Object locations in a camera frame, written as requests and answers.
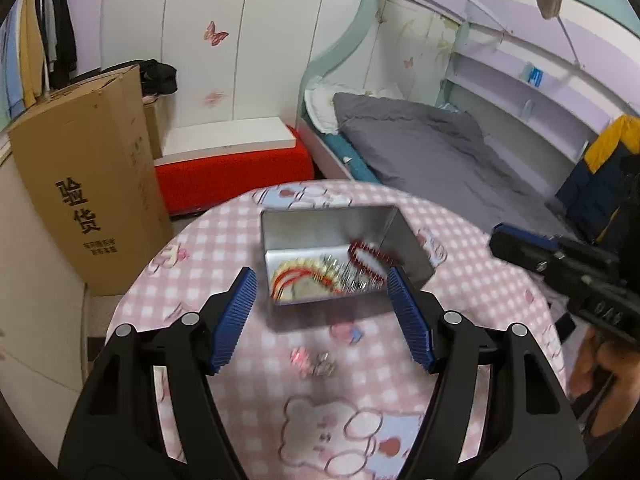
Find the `black bag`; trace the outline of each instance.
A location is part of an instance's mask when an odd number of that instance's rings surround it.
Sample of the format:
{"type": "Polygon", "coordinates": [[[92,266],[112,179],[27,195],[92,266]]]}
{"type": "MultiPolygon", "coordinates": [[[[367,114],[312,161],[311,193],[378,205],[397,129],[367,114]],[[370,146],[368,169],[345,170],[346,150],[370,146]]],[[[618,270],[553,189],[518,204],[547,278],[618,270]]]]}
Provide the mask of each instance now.
{"type": "Polygon", "coordinates": [[[127,61],[126,63],[110,66],[104,70],[97,68],[76,76],[71,82],[78,83],[85,79],[89,79],[90,77],[95,77],[119,68],[134,65],[138,65],[140,67],[140,86],[142,86],[142,95],[169,95],[178,89],[178,85],[175,80],[176,69],[171,65],[158,63],[155,59],[147,59],[146,61],[135,59],[133,61],[127,61]]]}

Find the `round table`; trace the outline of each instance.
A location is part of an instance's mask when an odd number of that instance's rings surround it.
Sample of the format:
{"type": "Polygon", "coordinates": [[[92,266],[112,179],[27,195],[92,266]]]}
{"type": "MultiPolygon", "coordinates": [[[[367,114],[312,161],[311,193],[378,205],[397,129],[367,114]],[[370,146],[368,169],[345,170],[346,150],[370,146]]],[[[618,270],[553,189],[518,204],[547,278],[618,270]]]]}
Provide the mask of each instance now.
{"type": "MultiPolygon", "coordinates": [[[[445,310],[474,323],[529,327],[562,386],[561,346],[545,298],[521,269],[494,259],[488,235],[427,200],[374,184],[343,180],[282,184],[245,193],[210,209],[156,256],[124,295],[108,336],[121,323],[141,332],[168,326],[225,291],[242,266],[266,287],[260,243],[263,208],[395,204],[436,267],[424,290],[445,310]]],[[[353,326],[275,333],[257,314],[258,294],[231,362],[209,385],[229,439],[252,480],[395,478],[430,402],[435,377],[411,359],[393,313],[353,326]],[[302,378],[290,362],[294,348],[329,352],[330,377],[302,378]]],[[[156,395],[170,456],[184,460],[166,371],[156,395]]],[[[474,408],[460,460],[478,452],[486,409],[488,370],[478,371],[474,408]]]]}

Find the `teal mattress edge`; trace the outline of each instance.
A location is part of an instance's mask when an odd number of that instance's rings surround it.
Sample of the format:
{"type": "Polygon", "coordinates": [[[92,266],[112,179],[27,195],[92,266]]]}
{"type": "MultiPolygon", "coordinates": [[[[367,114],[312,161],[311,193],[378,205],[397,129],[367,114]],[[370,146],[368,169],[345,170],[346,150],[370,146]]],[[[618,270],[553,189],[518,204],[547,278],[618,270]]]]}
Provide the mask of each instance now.
{"type": "Polygon", "coordinates": [[[321,134],[311,122],[306,110],[303,111],[302,118],[313,133],[315,133],[334,153],[334,155],[338,157],[338,160],[347,167],[351,176],[355,180],[360,182],[370,182],[372,184],[380,184],[376,175],[371,171],[369,166],[367,166],[367,163],[358,154],[353,145],[343,136],[343,134],[321,134]]]}

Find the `metal tin box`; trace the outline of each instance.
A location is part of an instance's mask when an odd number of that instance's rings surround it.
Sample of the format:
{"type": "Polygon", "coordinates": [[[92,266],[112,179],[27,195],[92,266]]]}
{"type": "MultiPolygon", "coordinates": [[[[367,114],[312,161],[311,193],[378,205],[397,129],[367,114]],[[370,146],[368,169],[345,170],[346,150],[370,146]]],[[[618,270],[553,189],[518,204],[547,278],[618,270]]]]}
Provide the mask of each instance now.
{"type": "MultiPolygon", "coordinates": [[[[362,240],[394,257],[421,288],[433,276],[428,254],[401,211],[392,205],[264,210],[260,215],[267,283],[278,266],[296,258],[330,255],[348,263],[348,248],[362,240]]],[[[276,330],[335,324],[392,310],[386,289],[302,301],[270,300],[276,330]]]]}

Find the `floor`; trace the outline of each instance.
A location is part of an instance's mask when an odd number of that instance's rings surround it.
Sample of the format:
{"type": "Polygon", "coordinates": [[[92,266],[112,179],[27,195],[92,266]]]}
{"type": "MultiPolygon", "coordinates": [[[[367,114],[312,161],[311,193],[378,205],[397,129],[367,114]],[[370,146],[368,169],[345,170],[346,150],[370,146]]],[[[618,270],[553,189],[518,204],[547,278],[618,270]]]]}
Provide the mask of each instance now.
{"type": "MultiPolygon", "coordinates": [[[[193,222],[199,215],[184,216],[172,220],[174,236],[180,233],[187,225],[193,222]]],[[[111,322],[111,317],[121,300],[122,295],[117,296],[90,296],[86,309],[86,335],[87,358],[93,361],[104,345],[104,336],[111,322]]]]}

